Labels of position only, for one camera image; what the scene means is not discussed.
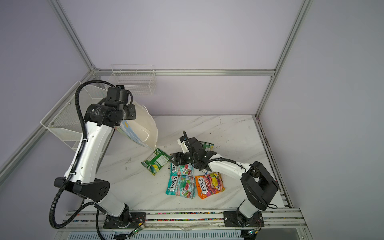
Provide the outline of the white printed paper bag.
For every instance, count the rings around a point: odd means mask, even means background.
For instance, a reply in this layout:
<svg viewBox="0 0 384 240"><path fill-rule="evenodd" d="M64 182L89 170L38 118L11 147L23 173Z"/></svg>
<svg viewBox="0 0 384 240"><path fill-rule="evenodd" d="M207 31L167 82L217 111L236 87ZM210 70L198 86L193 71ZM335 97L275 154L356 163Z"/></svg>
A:
<svg viewBox="0 0 384 240"><path fill-rule="evenodd" d="M135 120L124 120L115 130L138 145L152 150L157 148L158 128L144 105L133 101L136 108Z"/></svg>

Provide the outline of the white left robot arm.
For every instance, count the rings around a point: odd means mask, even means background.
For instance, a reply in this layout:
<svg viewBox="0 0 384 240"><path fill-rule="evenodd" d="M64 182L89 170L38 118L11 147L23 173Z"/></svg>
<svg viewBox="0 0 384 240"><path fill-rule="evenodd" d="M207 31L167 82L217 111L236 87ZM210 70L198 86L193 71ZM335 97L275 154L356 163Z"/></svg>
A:
<svg viewBox="0 0 384 240"><path fill-rule="evenodd" d="M107 216L114 227L125 228L132 220L129 207L110 193L110 183L97 179L96 172L114 127L122 120L136 119L135 105L108 100L103 105L91 104L84 115L80 105L76 104L76 111L83 131L82 140L64 177L55 179L54 185L59 190L50 207L50 225L54 229L61 229L85 207L95 206ZM90 202L79 207L65 222L59 224L56 222L55 213L64 191L89 199Z"/></svg>

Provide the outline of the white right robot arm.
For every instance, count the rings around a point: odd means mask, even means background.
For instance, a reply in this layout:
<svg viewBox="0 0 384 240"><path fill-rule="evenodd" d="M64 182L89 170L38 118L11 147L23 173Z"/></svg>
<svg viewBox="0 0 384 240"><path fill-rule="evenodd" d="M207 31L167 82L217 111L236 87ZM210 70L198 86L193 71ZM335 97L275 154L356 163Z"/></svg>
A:
<svg viewBox="0 0 384 240"><path fill-rule="evenodd" d="M206 151L196 138L180 137L181 152L171 154L171 163L176 166L191 164L200 171L220 173L241 182L246 193L245 200L236 211L225 211L226 227L262 227L261 212L276 208L272 204L279 185L265 166L255 161L252 164L236 162L222 157L214 151Z"/></svg>

